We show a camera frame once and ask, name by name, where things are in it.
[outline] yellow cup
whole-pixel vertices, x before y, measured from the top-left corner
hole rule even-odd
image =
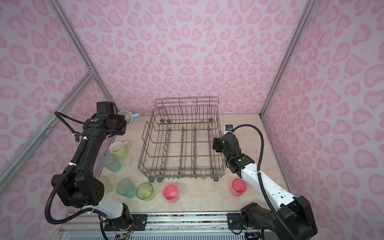
[[[106,194],[112,192],[113,185],[106,176],[99,176],[97,180],[99,180],[104,185],[104,192]]]
[[[114,142],[109,146],[109,151],[119,159],[124,159],[128,155],[129,142]]]

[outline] pink cup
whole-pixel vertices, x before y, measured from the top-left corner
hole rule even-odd
[[[163,197],[170,203],[179,199],[179,188],[175,184],[168,184],[163,190]]]
[[[231,183],[230,190],[234,197],[239,197],[247,190],[247,183],[241,178],[235,178]]]

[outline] black cable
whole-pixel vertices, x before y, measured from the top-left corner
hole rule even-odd
[[[100,219],[100,231],[101,231],[101,234],[103,235],[103,238],[104,238],[105,240],[109,240],[108,237],[107,237],[107,235],[105,234],[105,231],[104,231],[103,221],[104,221],[104,220],[101,218],[101,219]]]
[[[261,233],[262,240],[265,240],[265,238],[264,238],[264,230],[265,230],[265,228],[262,227],[262,233]]]
[[[79,150],[79,152],[76,154],[76,157],[74,158],[74,160],[72,161],[74,164],[77,164],[78,161],[80,160],[84,150],[85,150],[85,147],[87,146],[87,142],[88,140],[87,139],[83,139],[83,141],[81,142],[81,148]],[[74,219],[75,217],[79,216],[80,214],[83,214],[85,212],[89,212],[89,211],[92,211],[93,208],[86,208],[86,209],[83,209],[83,210],[80,210],[78,211],[77,213],[67,217],[67,218],[64,218],[64,219],[60,219],[60,220],[56,220],[56,219],[53,219],[52,215],[51,215],[51,205],[52,205],[52,201],[53,201],[53,198],[55,197],[55,194],[57,193],[59,187],[63,184],[63,182],[68,178],[69,174],[73,171],[73,169],[75,168],[76,166],[74,165],[71,165],[69,167],[69,169],[63,173],[61,175],[61,178],[60,180],[57,182],[57,184],[54,186],[51,194],[49,195],[48,197],[48,200],[47,200],[47,203],[45,205],[45,211],[44,211],[44,214],[45,214],[45,219],[47,220],[47,222],[49,222],[50,224],[62,224],[62,223],[65,223],[65,222],[68,222],[69,220],[71,219]]]
[[[56,115],[56,113],[58,113],[59,115],[61,115],[61,116],[63,116],[63,117],[65,117],[65,118],[68,118],[69,120],[72,120],[72,121],[74,121],[74,122],[77,122],[77,123],[80,123],[80,124],[85,124],[85,122],[82,122],[82,121],[79,121],[79,120],[76,120],[76,119],[74,119],[74,118],[71,118],[71,117],[69,117],[69,116],[67,116],[67,115],[65,115],[65,114],[63,114],[63,113],[61,113],[61,112],[55,112],[55,115]]]
[[[240,232],[238,232],[238,233],[235,233],[232,229],[231,229],[231,232],[232,232],[233,234],[235,234],[235,235],[240,235],[240,233],[243,232],[243,227],[241,227],[241,230],[240,230]]]
[[[275,215],[275,217],[279,220],[279,222],[281,223],[281,225],[284,227],[284,229],[287,231],[287,233],[289,234],[289,236],[293,239],[293,240],[297,240],[296,236],[294,235],[294,233],[291,231],[291,229],[289,229],[289,227],[287,226],[287,224],[283,221],[283,219],[277,214],[277,211],[276,209],[273,207],[271,201],[269,200],[268,198],[268,195],[266,194],[265,192],[265,188],[264,188],[264,185],[263,185],[263,180],[262,180],[262,174],[260,172],[260,166],[262,164],[262,158],[263,158],[263,152],[264,152],[264,138],[263,138],[263,134],[261,133],[260,129],[258,129],[257,127],[255,127],[254,125],[251,125],[251,124],[241,124],[237,127],[235,127],[232,132],[234,132],[236,129],[240,128],[240,127],[251,127],[251,128],[254,128],[260,135],[260,139],[261,139],[261,147],[260,147],[260,156],[259,156],[259,162],[257,163],[257,177],[259,179],[259,184],[260,184],[260,189],[262,191],[262,194],[264,196],[264,199],[266,201],[266,203],[268,204],[268,207],[271,209],[272,213]]]

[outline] wire dish rack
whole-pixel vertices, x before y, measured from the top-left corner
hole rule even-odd
[[[224,176],[223,155],[212,150],[214,137],[221,137],[218,104],[218,97],[155,100],[137,166],[150,182],[182,177],[217,182]]]

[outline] pink leopard print wallpaper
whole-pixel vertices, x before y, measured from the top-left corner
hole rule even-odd
[[[66,114],[85,121],[96,112],[98,101],[105,99],[95,83],[91,82]],[[82,131],[80,124],[72,121],[68,123],[76,131]],[[55,239],[60,225],[46,222],[44,207],[53,189],[51,178],[63,172],[77,146],[71,131],[59,122],[0,195],[0,239]],[[101,146],[98,158],[101,158],[106,148],[105,144]],[[68,207],[64,206],[56,195],[51,209],[53,217],[62,219],[67,210]]]
[[[85,75],[44,0],[0,2],[0,172]]]
[[[121,109],[155,98],[221,96],[258,113],[306,0],[62,0]]]
[[[266,122],[321,240],[384,239],[384,1],[320,1]]]

